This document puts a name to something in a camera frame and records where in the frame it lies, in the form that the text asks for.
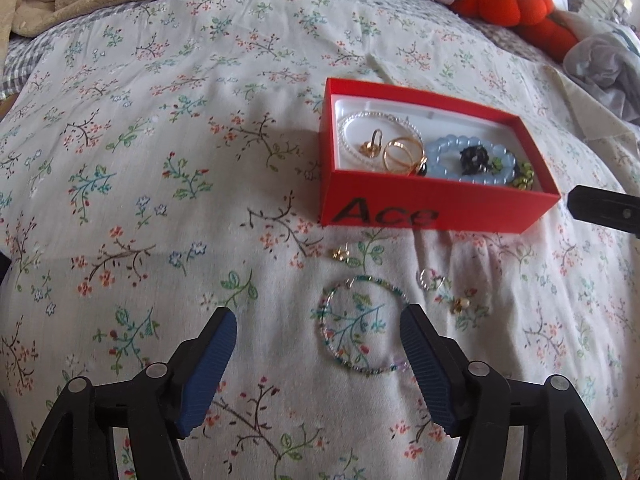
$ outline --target red stuffed toy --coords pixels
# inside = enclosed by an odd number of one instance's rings
[[[456,0],[449,7],[461,16],[514,27],[521,38],[558,63],[578,43],[570,30],[549,18],[553,0]]]

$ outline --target jewelry box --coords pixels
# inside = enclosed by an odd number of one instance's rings
[[[329,78],[321,224],[521,233],[560,199],[523,121],[484,105]]]

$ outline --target floral bedsheet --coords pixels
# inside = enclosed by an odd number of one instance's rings
[[[0,388],[23,454],[69,378],[129,379],[221,304],[238,316],[238,345],[182,444],[192,478],[446,478],[457,442],[411,371],[366,378],[321,342],[323,289],[372,274],[470,358],[526,381],[569,377],[635,479],[634,238],[575,222],[563,203],[521,236],[318,225],[328,76],[503,108],[523,117],[563,195],[577,184],[640,193],[630,132],[587,132],[551,67],[471,31],[353,0],[164,0],[57,39],[0,123],[13,261]],[[600,113],[588,105],[583,117]],[[332,260],[345,243],[351,257]],[[436,292],[418,286],[421,269]],[[453,314],[455,298],[470,307]],[[384,290],[335,301],[341,352],[402,360],[399,306]],[[513,434],[506,479],[517,478]],[[116,444],[121,478],[135,478],[125,433]]]

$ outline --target gray checkered blanket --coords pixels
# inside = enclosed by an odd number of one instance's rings
[[[382,6],[385,10],[402,14],[409,14],[418,18],[430,18],[443,26],[453,22],[460,24],[460,18],[449,9],[427,0],[357,0],[365,4]],[[9,40],[9,50],[4,62],[4,73],[0,80],[0,100],[22,90],[31,72],[47,52],[52,50],[56,38],[79,32],[89,28],[94,22],[120,12],[136,12],[148,2],[133,2],[106,9],[96,10],[86,16],[68,20],[43,32],[34,40],[14,36]],[[487,37],[497,46],[533,61],[553,63],[545,54],[530,46],[511,30],[494,27],[486,23],[469,21],[466,23],[468,31],[484,40]]]

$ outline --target red box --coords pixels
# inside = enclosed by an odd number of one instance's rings
[[[540,190],[339,169],[335,102],[345,97],[438,108],[506,126],[520,142],[532,164],[536,187]],[[542,155],[518,116],[453,97],[392,85],[329,78],[324,92],[319,137],[322,225],[521,233],[560,199]]]

